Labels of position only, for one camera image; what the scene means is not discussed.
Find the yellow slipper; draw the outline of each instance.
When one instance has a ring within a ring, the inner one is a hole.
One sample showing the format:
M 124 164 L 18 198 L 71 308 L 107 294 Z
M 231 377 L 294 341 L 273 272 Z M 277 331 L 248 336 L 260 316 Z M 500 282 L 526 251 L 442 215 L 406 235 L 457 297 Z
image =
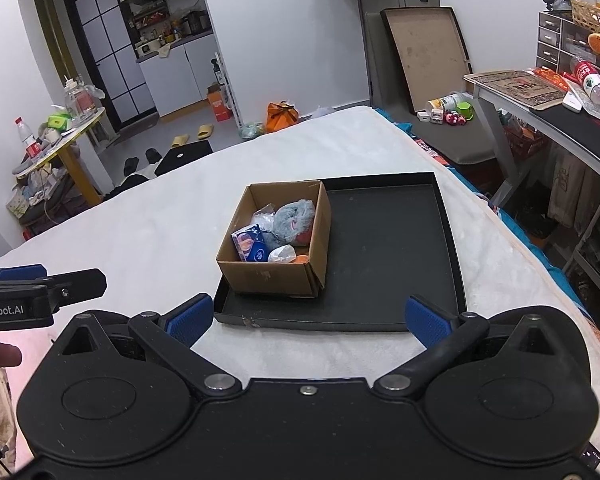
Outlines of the yellow slipper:
M 189 142 L 189 134 L 179 135 L 173 138 L 171 147 L 177 148 L 179 146 L 184 146 L 187 142 Z
M 203 124 L 198 130 L 198 140 L 208 139 L 214 132 L 214 126 L 212 124 Z

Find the yellow table leg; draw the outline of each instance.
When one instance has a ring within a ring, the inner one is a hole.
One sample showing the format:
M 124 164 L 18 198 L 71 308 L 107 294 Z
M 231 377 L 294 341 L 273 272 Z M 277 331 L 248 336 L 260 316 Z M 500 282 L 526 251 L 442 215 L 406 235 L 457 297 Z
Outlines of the yellow table leg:
M 89 177 L 86 176 L 82 170 L 82 166 L 78 159 L 75 158 L 74 152 L 71 150 L 71 146 L 67 146 L 58 152 L 58 156 L 64 167 L 71 175 L 75 185 L 78 187 L 82 196 L 87 201 L 89 206 L 93 207 L 102 202 L 102 197 L 98 194 L 95 188 L 91 185 Z

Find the cardboard panel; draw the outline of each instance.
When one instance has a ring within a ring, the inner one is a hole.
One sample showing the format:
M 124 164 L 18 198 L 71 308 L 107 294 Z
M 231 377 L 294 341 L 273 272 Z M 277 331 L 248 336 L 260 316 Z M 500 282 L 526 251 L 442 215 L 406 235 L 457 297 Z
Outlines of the cardboard panel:
M 238 256 L 238 251 L 235 250 L 235 244 L 231 238 L 231 234 L 235 233 L 241 227 L 249 225 L 251 222 L 251 217 L 258 209 L 260 208 L 256 206 L 253 196 L 251 195 L 251 187 L 247 187 L 242 194 L 240 202 L 238 202 L 238 207 L 235 210 L 234 217 L 232 218 L 231 223 L 224 234 L 224 239 L 222 240 L 222 244 L 218 250 L 217 260 L 219 262 L 241 262 L 240 256 Z
M 314 291 L 305 267 L 309 265 L 251 262 L 221 264 L 222 273 L 236 291 L 312 296 Z
M 382 18 L 402 65 L 412 113 L 462 89 L 463 76 L 472 70 L 453 9 L 386 9 Z
M 285 204 L 302 199 L 311 200 L 314 205 L 317 205 L 320 186 L 319 180 L 306 180 L 303 182 L 251 184 L 250 189 L 257 207 L 256 211 L 270 203 L 277 211 Z
M 327 254 L 329 251 L 329 234 L 331 232 L 331 204 L 327 198 L 327 190 L 320 183 L 320 193 L 317 204 L 314 231 L 309 243 L 309 262 L 320 286 L 324 288 L 327 276 Z

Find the black tray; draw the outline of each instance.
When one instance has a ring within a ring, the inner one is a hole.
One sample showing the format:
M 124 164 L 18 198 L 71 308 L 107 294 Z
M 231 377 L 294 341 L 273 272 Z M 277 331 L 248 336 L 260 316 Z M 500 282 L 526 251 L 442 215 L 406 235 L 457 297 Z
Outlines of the black tray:
M 222 278 L 219 322 L 292 330 L 403 332 L 404 305 L 418 294 L 464 312 L 462 276 L 433 173 L 332 178 L 325 289 L 318 298 L 237 294 Z

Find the metal screw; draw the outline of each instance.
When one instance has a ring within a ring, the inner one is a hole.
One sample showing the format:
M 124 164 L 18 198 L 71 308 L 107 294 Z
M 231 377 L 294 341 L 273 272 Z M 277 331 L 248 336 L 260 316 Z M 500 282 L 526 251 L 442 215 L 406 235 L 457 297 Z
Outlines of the metal screw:
M 411 386 L 411 379 L 399 374 L 385 375 L 380 378 L 380 386 L 391 392 L 400 392 Z
M 205 379 L 205 386 L 210 390 L 224 391 L 232 388 L 235 384 L 235 377 L 228 374 L 213 374 Z
M 315 395 L 318 393 L 318 388 L 315 386 L 300 386 L 300 393 L 303 395 Z

